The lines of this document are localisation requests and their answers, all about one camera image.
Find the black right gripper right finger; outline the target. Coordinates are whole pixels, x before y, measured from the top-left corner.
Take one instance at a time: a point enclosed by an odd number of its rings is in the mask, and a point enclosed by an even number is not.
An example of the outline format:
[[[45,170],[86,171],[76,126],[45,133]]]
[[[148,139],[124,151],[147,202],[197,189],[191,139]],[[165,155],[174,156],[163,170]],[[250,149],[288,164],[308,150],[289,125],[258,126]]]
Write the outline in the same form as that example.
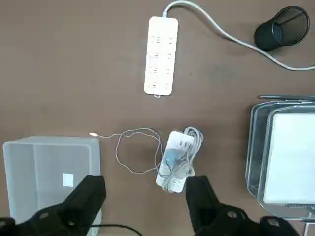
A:
[[[196,236],[297,236],[289,222],[275,216],[251,220],[244,210],[221,203],[206,176],[188,177],[186,201]]]

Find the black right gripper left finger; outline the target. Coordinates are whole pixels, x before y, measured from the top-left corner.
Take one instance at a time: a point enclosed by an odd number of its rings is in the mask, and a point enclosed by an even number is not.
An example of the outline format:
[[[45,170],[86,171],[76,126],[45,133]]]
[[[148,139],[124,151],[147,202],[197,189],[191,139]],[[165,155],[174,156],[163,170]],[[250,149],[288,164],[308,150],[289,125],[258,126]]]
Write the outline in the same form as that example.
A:
[[[56,205],[37,211],[17,224],[11,217],[0,219],[2,236],[86,236],[106,198],[103,176],[87,175]]]

